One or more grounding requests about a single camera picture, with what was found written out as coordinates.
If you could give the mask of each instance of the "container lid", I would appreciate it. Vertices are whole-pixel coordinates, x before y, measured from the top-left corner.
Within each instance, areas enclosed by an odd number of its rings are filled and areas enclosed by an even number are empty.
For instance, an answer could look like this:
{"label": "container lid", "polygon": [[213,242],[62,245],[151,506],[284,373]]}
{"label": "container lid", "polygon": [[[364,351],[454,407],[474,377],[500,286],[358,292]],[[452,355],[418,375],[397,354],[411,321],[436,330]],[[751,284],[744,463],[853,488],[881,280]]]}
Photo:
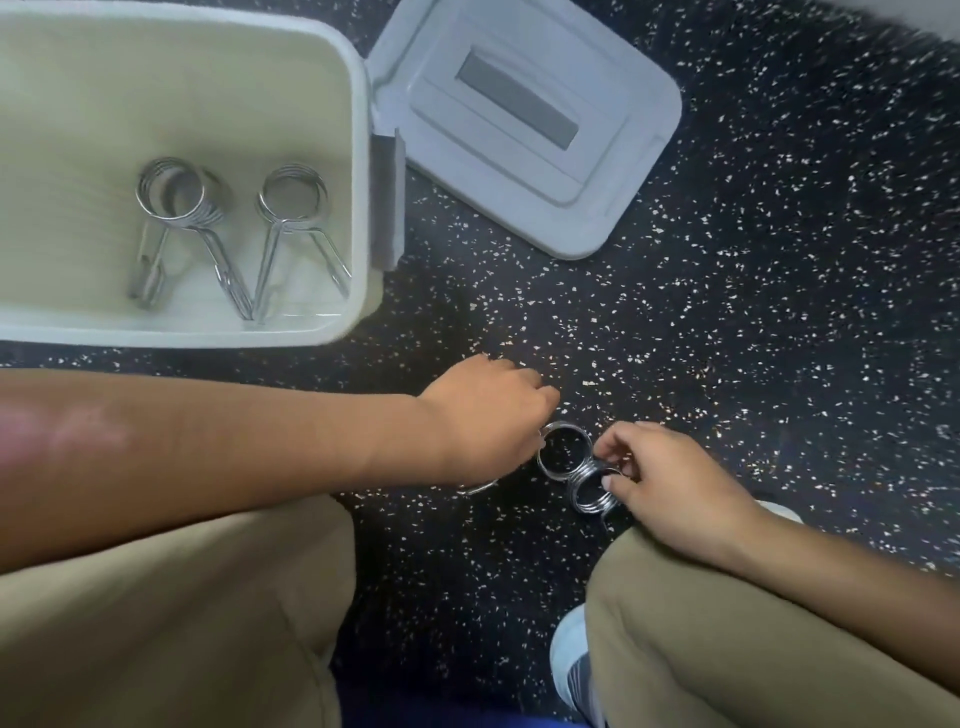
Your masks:
{"label": "container lid", "polygon": [[676,83],[569,0],[401,0],[367,66],[378,132],[560,258],[603,245],[680,121]]}

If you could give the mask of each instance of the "speckled black flooring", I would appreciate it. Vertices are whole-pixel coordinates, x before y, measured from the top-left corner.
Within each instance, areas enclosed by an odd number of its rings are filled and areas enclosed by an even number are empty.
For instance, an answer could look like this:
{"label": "speckled black flooring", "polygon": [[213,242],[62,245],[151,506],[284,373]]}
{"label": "speckled black flooring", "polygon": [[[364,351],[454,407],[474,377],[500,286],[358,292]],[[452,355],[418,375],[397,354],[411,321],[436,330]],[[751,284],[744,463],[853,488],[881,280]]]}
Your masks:
{"label": "speckled black flooring", "polygon": [[[366,53],[393,4],[235,5],[326,20]],[[6,344],[3,361],[414,393],[465,354],[503,354],[543,370],[593,432],[665,421],[810,523],[960,566],[960,50],[805,2],[582,5],[684,94],[594,258],[552,260],[411,172],[407,255],[344,342]],[[341,676],[564,714],[550,634],[622,516],[581,519],[530,470],[475,499],[345,502],[360,578]]]}

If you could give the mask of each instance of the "sneaker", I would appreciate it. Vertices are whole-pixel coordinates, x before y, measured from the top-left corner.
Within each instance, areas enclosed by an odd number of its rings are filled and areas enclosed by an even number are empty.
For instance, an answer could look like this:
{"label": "sneaker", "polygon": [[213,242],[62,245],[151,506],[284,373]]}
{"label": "sneaker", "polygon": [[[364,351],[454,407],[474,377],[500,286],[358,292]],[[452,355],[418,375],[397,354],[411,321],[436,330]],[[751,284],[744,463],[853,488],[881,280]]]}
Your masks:
{"label": "sneaker", "polygon": [[583,604],[561,619],[553,633],[550,670],[557,694],[566,706],[579,713],[592,728],[605,728],[607,723],[593,687]]}
{"label": "sneaker", "polygon": [[788,521],[795,521],[797,523],[804,522],[804,520],[800,516],[798,516],[794,511],[791,511],[785,505],[780,505],[779,503],[771,503],[768,500],[758,500],[757,503],[762,505],[771,513],[774,513],[782,518],[785,518]]}

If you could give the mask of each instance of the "forearm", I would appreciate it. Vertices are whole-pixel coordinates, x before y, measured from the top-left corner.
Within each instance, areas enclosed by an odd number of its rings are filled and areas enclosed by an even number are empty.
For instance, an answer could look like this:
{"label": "forearm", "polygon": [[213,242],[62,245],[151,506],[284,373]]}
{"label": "forearm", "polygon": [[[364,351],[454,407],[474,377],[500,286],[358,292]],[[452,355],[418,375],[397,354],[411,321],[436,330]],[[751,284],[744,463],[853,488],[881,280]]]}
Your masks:
{"label": "forearm", "polygon": [[420,403],[141,376],[0,373],[0,571],[311,493],[440,482]]}
{"label": "forearm", "polygon": [[948,579],[773,517],[744,534],[725,561],[960,694],[960,589]]}

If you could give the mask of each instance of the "person's hand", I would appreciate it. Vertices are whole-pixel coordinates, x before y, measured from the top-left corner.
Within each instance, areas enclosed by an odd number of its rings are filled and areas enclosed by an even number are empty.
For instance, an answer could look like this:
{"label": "person's hand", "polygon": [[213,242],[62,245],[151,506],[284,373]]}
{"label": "person's hand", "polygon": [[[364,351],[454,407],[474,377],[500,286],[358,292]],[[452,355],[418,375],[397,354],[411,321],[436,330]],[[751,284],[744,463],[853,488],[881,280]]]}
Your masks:
{"label": "person's hand", "polygon": [[419,397],[448,441],[447,479],[475,485],[510,473],[537,454],[540,428],[560,402],[532,369],[478,354],[451,367]]}
{"label": "person's hand", "polygon": [[739,539],[775,519],[692,439],[654,423],[616,423],[593,453],[627,477],[604,479],[661,542],[724,568]]}

